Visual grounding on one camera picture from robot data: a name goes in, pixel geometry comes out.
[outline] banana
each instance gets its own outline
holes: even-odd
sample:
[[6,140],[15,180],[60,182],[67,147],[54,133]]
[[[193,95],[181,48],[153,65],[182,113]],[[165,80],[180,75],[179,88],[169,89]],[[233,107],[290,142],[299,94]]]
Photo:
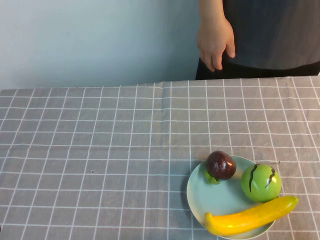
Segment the banana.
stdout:
[[299,199],[295,196],[277,197],[271,201],[230,215],[212,216],[205,213],[205,228],[213,235],[241,234],[273,222],[290,213]]

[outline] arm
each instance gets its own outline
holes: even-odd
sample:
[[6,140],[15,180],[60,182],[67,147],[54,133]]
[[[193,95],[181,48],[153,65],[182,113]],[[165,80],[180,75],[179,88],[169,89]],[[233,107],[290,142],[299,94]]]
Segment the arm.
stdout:
[[223,0],[198,0],[200,26],[197,44],[200,58],[211,70],[222,69],[222,54],[236,56],[233,29],[225,17]]

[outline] finger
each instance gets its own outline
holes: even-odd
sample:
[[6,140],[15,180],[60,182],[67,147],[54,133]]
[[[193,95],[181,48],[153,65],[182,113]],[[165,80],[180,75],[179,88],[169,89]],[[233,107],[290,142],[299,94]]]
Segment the finger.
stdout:
[[212,58],[211,58],[210,55],[205,54],[205,55],[204,55],[204,61],[203,61],[203,62],[205,63],[205,65],[207,66],[207,68],[208,68],[210,71],[212,71],[212,72],[215,71],[215,67],[214,67],[214,65],[213,65],[213,63],[212,63]]
[[203,51],[200,51],[200,59],[202,62],[205,62],[205,54]]
[[234,58],[236,56],[236,47],[235,47],[235,40],[231,39],[227,44],[226,44],[226,53],[229,55],[230,58]]
[[222,54],[213,55],[212,56],[212,63],[215,69],[222,70]]

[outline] person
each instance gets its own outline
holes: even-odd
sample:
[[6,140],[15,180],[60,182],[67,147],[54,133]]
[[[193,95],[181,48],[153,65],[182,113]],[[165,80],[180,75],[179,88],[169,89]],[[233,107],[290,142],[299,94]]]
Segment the person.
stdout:
[[196,80],[320,72],[320,0],[198,0]]

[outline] black stripe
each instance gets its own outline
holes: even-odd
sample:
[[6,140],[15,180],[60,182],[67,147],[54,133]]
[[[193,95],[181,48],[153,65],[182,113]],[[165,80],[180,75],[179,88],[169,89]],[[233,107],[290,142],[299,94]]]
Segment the black stripe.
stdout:
[[272,178],[275,176],[275,173],[276,173],[276,171],[274,170],[274,168],[273,168],[272,166],[271,166],[270,168],[271,168],[272,174],[269,176],[269,181],[268,181],[268,183],[265,185],[265,188],[267,188],[267,187],[269,186],[269,184],[270,184],[271,181],[272,181]]
[[249,189],[250,189],[250,193],[251,193],[251,183],[252,183],[252,180],[254,179],[254,171],[257,169],[258,165],[260,163],[257,163],[254,165],[254,168],[251,170],[250,172],[250,180],[249,180]]

